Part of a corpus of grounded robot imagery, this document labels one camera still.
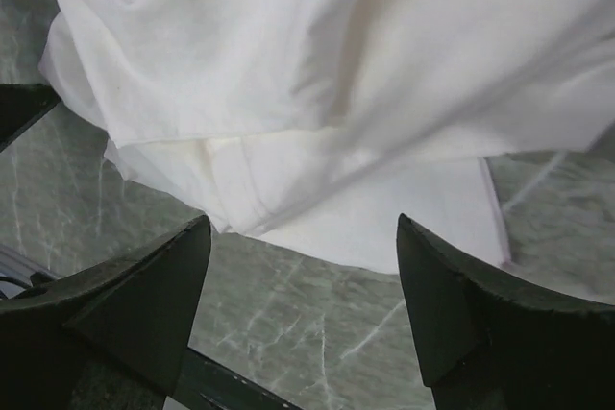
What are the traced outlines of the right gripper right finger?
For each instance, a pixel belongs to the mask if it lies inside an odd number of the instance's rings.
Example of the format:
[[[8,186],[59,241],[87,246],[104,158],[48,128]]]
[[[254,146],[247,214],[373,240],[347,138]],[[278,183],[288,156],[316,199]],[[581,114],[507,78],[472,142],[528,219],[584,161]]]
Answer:
[[[614,308],[515,277],[405,215],[397,256],[438,409],[611,409]]]

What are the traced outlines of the white t shirt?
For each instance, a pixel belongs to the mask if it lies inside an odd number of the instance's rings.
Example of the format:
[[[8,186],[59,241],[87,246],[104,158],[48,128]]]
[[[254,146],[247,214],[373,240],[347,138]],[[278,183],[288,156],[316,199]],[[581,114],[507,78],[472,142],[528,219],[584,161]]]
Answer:
[[[510,258],[486,161],[614,121],[614,0],[57,0],[40,62],[123,178],[393,274],[401,214]]]

